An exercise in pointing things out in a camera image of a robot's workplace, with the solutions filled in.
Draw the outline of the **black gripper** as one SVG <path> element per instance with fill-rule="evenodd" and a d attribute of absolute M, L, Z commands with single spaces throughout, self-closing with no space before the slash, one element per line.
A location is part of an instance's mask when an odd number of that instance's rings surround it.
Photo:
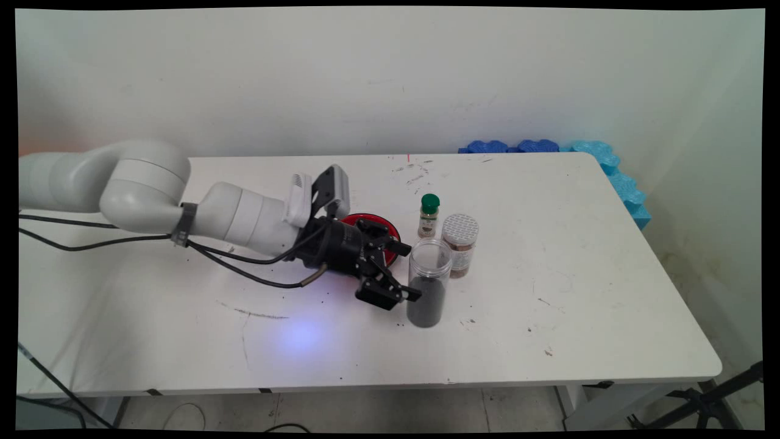
<path fill-rule="evenodd" d="M 401 284 L 385 266 L 384 256 L 365 258 L 364 248 L 406 257 L 412 247 L 391 234 L 391 228 L 366 218 L 348 224 L 332 218 L 310 219 L 296 242 L 296 258 L 307 268 L 326 264 L 329 270 L 360 278 L 356 298 L 380 309 L 417 302 L 422 292 Z"/>

